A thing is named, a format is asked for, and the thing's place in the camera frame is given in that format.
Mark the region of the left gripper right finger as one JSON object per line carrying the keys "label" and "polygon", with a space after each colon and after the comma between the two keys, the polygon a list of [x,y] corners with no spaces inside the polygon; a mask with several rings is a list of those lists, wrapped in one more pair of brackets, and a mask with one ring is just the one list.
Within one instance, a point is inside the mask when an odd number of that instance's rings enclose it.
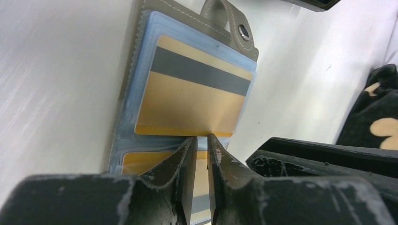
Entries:
{"label": "left gripper right finger", "polygon": [[207,136],[214,225],[393,225],[378,190],[355,176],[263,177]]}

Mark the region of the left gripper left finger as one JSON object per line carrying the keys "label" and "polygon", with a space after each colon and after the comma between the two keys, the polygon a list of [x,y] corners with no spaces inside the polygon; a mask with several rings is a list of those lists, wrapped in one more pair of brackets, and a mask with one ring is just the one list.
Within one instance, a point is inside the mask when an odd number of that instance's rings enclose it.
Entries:
{"label": "left gripper left finger", "polygon": [[47,174],[22,180],[0,211],[3,225],[187,225],[197,138],[142,175]]}

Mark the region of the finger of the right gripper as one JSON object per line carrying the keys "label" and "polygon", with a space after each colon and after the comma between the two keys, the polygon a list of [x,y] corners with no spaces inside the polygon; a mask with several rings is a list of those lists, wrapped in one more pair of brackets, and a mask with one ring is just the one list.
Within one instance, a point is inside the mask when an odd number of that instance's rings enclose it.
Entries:
{"label": "finger of the right gripper", "polygon": [[390,214],[398,216],[398,152],[272,137],[247,160],[263,177],[355,176],[381,195]]}

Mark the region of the gold credit card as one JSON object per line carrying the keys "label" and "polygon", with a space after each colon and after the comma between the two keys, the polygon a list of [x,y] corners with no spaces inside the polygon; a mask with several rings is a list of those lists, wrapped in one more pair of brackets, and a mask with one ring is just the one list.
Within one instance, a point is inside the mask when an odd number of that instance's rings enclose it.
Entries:
{"label": "gold credit card", "polygon": [[161,35],[135,133],[231,137],[253,78],[250,70]]}
{"label": "gold credit card", "polygon": [[[126,153],[122,157],[122,173],[143,174],[171,154],[172,151]],[[197,153],[190,224],[209,225],[210,218],[207,152],[200,150]]]}

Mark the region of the grey leather card holder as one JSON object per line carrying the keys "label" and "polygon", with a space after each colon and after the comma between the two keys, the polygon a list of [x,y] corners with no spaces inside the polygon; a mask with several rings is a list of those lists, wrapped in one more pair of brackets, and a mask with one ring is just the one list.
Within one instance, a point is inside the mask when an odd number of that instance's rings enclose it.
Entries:
{"label": "grey leather card holder", "polygon": [[138,0],[102,170],[131,177],[124,225],[211,222],[207,135],[223,147],[256,78],[245,15],[226,0],[199,14],[175,0]]}

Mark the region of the black plastic card box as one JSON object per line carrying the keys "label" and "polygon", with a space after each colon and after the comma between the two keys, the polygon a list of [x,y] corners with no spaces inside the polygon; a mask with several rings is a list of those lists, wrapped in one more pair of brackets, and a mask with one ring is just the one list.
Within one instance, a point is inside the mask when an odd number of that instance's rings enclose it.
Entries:
{"label": "black plastic card box", "polygon": [[335,6],[340,0],[282,0],[314,12],[324,12]]}

